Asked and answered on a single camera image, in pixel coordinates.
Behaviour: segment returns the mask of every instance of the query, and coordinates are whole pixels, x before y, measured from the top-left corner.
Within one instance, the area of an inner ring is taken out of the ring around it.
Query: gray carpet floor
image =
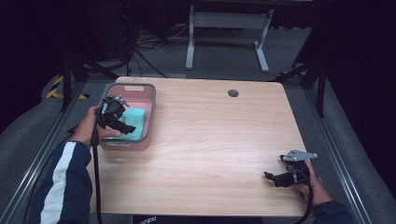
[[[280,72],[291,70],[291,64],[309,32],[309,29],[271,29],[264,43],[264,54],[270,68],[267,74],[262,73],[252,47],[253,41],[260,33],[251,30],[224,32],[210,29],[197,32],[194,65],[191,71],[184,68],[188,46],[186,35],[171,36],[169,43],[161,48],[141,52],[156,69],[170,77],[266,81],[275,78]],[[140,45],[149,47],[150,43]],[[115,63],[114,61],[108,60],[101,64],[109,65]],[[138,55],[134,56],[129,66],[132,76],[160,77],[158,72]],[[126,76],[125,66],[113,72]],[[106,85],[114,82],[101,74],[91,74],[88,82],[78,93],[89,94],[89,99],[76,100],[70,105],[68,113],[61,113],[62,99],[45,97],[54,79],[43,90],[42,103],[16,119],[0,136],[2,215],[8,211],[9,203],[15,200],[12,199],[13,195],[34,158],[40,156],[37,154],[41,152],[43,144],[50,141],[49,146],[55,147],[62,142],[67,136],[66,131],[79,123],[88,107],[99,103]],[[324,178],[326,188],[334,199],[348,206],[355,223],[394,223],[396,202],[367,158],[342,107],[338,104],[331,83],[327,82],[326,86],[325,117],[316,119],[316,111],[310,106],[309,98],[310,95],[315,96],[316,87],[312,90],[302,90],[298,85],[299,80],[300,77],[293,77],[283,84],[307,151],[319,155],[312,162],[317,173]],[[57,127],[59,130],[55,130],[53,126],[60,116],[63,116],[64,122],[61,127]],[[345,186],[337,172],[337,162],[332,159],[329,137],[323,133],[323,125],[328,129],[331,135],[330,142],[339,152],[350,174],[356,187],[354,190],[359,193],[358,200],[362,202],[368,218],[360,218],[360,210],[357,211],[353,206],[357,198],[351,199],[348,192],[350,189]],[[4,223],[21,223],[26,203],[24,198],[21,207],[15,211],[14,218]],[[129,219],[129,215],[104,215],[105,223],[129,223]],[[263,223],[294,223],[298,217],[263,217],[262,220]],[[96,223],[94,214],[92,223]]]

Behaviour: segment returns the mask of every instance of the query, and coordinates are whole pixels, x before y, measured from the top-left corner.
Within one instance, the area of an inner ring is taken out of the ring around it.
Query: blue sleeve
[[[53,161],[30,204],[28,223],[89,223],[90,151],[80,142],[55,149]]]
[[[331,201],[318,205],[314,210],[313,224],[350,224],[353,223],[352,215],[343,203]]]

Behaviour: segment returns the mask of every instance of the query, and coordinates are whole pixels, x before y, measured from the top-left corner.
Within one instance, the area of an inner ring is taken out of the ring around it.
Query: teal cloth
[[[136,129],[132,133],[122,133],[120,137],[112,137],[112,139],[139,140],[142,138],[143,129],[145,127],[146,110],[141,108],[127,108],[120,121],[127,125],[132,125]]]

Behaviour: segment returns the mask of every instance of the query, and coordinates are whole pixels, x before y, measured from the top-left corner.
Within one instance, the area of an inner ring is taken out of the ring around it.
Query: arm
[[[88,110],[70,142],[57,147],[47,174],[30,205],[28,223],[89,223],[91,136],[98,106]],[[99,139],[120,136],[116,130],[98,127]]]
[[[312,190],[314,191],[312,205],[314,206],[315,221],[313,224],[353,223],[352,215],[347,210],[347,207],[344,204],[335,201],[320,183],[311,162],[305,161],[305,164],[311,174],[310,181]],[[307,185],[294,185],[294,190],[296,193],[301,194],[308,199],[309,191]]]

